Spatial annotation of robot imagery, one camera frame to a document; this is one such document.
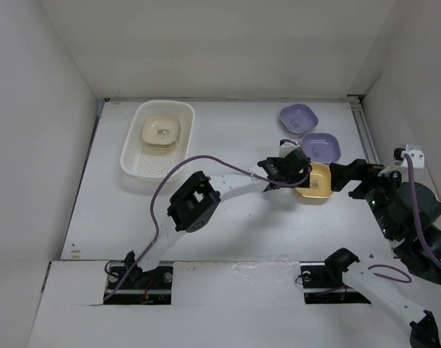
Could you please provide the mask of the yellow panda plate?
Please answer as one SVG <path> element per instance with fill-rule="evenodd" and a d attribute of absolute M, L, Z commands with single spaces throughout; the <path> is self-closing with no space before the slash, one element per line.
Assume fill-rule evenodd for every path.
<path fill-rule="evenodd" d="M 171 151 L 177 147 L 177 143 L 173 143 L 169 145 L 149 144 L 148 147 L 150 149 L 155 149 L 160 151 Z"/>
<path fill-rule="evenodd" d="M 331 171 L 329 167 L 321 163 L 312 163 L 309 187 L 296 188 L 294 197 L 300 204 L 320 205 L 333 194 L 331 191 Z"/>

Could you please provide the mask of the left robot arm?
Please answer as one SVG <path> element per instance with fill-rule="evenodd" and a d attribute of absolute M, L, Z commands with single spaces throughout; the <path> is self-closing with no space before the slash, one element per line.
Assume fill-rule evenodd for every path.
<path fill-rule="evenodd" d="M 193 173 L 170 197 L 164 219 L 157 220 L 155 202 L 168 179 L 185 164 L 195 160 L 212 160 L 233 170 L 221 176 L 208 176 L 202 171 Z M 281 188 L 308 187 L 311 172 L 310 159 L 300 149 L 285 157 L 268 157 L 248 170 L 235 167 L 211 155 L 185 159 L 172 169 L 157 187 L 150 202 L 150 217 L 155 226 L 154 237 L 140 255 L 126 255 L 123 276 L 132 286 L 142 287 L 148 281 L 162 257 L 177 241 L 204 228 L 218 206 L 230 199 L 250 193 L 263 193 Z"/>

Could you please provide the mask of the cream panda plate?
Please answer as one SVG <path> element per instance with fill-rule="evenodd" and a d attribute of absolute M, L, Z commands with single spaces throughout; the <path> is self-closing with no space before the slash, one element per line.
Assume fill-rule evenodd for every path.
<path fill-rule="evenodd" d="M 180 120 L 172 115 L 153 115 L 145 119 L 141 132 L 144 143 L 169 145 L 176 143 L 181 132 Z"/>

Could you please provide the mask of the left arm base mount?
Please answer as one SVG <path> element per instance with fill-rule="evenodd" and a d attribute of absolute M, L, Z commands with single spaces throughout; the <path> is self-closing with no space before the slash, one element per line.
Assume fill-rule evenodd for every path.
<path fill-rule="evenodd" d="M 136 266 L 123 284 L 120 280 L 135 260 L 129 252 L 124 260 L 110 260 L 104 266 L 107 282 L 104 290 L 104 305 L 170 305 L 173 285 L 173 263 L 161 262 L 155 269 L 143 271 Z"/>

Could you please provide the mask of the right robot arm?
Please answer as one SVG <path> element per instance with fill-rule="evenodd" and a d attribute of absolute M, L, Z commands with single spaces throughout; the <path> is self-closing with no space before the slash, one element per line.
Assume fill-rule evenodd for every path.
<path fill-rule="evenodd" d="M 363 199 L 383 237 L 396 241 L 395 255 L 418 280 L 427 307 L 412 302 L 380 279 L 348 249 L 341 248 L 324 261 L 323 276 L 334 286 L 348 286 L 392 319 L 412 347 L 441 347 L 441 230 L 434 226 L 441 203 L 414 178 L 423 166 L 418 152 L 401 151 L 392 167 L 356 159 L 349 165 L 331 163 L 331 189 L 341 191 L 350 181 L 359 185 L 348 195 Z"/>

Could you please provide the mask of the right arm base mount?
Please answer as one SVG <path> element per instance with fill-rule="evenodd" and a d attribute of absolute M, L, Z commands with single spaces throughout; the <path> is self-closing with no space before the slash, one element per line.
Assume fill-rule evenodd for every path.
<path fill-rule="evenodd" d="M 341 248 L 324 261 L 300 263 L 300 274 L 295 283 L 302 286 L 306 305 L 344 305 L 371 302 L 356 290 L 343 283 L 342 274 L 358 257 L 350 250 Z"/>

